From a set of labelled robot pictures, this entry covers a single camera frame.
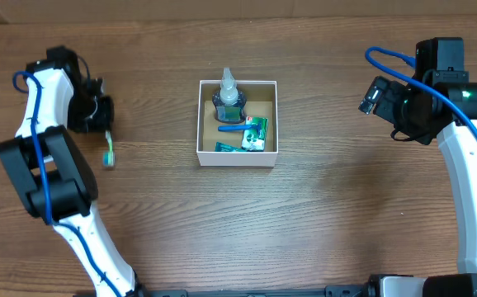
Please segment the green white toothbrush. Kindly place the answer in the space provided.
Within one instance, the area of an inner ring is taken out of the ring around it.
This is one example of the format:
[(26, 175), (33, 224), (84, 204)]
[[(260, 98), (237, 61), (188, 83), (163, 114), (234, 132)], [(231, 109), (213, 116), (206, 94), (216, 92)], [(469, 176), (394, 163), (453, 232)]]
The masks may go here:
[(105, 131), (105, 138), (108, 144), (108, 150), (103, 154), (103, 158), (102, 158), (103, 165), (105, 167), (114, 167), (116, 157), (115, 157), (115, 152), (113, 148), (113, 140), (112, 140), (110, 131), (108, 130)]

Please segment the teal toothpaste tube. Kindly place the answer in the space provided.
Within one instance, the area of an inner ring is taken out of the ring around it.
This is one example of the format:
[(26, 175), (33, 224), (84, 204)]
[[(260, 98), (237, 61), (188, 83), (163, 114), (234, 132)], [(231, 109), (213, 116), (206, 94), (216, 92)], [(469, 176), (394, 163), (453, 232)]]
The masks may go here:
[(237, 148), (229, 144), (224, 144), (221, 142), (217, 142), (215, 144), (215, 151), (216, 152), (245, 152), (245, 149)]

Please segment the blue pump bottle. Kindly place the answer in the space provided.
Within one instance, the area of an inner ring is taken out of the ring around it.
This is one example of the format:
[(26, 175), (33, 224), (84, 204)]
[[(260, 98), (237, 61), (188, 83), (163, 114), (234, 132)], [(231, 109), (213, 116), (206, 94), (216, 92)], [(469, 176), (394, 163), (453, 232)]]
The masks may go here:
[(239, 124), (246, 120), (245, 105), (247, 98), (237, 87), (230, 68), (224, 68), (220, 80), (220, 89), (212, 95), (215, 106), (215, 118), (225, 124)]

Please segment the blue disposable razor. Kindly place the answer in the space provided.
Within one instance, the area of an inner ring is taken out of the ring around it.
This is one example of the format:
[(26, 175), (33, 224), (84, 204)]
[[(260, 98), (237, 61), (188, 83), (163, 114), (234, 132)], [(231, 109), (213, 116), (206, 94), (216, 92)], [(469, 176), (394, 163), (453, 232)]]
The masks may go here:
[(237, 131), (249, 131), (250, 134), (255, 134), (258, 137), (263, 136), (263, 131), (266, 129), (266, 125), (263, 121), (250, 120), (243, 125), (221, 125), (217, 128), (219, 132), (237, 132)]

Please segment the green soap packet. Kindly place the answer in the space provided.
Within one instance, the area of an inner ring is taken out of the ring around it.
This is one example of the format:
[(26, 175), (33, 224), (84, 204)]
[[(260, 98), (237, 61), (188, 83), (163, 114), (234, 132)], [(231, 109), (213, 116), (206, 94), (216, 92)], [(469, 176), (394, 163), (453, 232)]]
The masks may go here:
[(268, 118), (248, 116), (245, 124), (253, 127), (243, 132), (242, 149), (263, 151), (267, 139)]

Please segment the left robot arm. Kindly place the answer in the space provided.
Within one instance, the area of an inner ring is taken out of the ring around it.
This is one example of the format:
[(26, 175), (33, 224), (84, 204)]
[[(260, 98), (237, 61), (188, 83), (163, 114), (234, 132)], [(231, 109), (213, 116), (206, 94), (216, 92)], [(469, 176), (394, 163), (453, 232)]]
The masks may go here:
[(97, 296), (146, 296), (102, 223), (96, 178), (70, 136), (101, 133), (112, 141), (113, 100), (102, 78), (80, 70), (86, 65), (58, 46), (14, 74), (24, 79), (28, 99), (14, 138), (0, 143), (0, 160), (27, 213), (64, 238)]

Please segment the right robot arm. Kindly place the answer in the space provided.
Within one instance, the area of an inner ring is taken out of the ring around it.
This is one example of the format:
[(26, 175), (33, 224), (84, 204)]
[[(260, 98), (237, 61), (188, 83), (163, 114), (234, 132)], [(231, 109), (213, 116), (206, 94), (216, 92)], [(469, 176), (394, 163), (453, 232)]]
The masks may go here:
[(477, 296), (477, 82), (465, 70), (464, 41), (435, 37), (413, 56), (372, 46), (366, 60), (382, 71), (358, 109), (392, 124), (394, 138), (436, 141), (448, 171), (458, 230), (457, 272), (415, 277), (374, 274), (364, 285), (338, 285), (350, 296)]

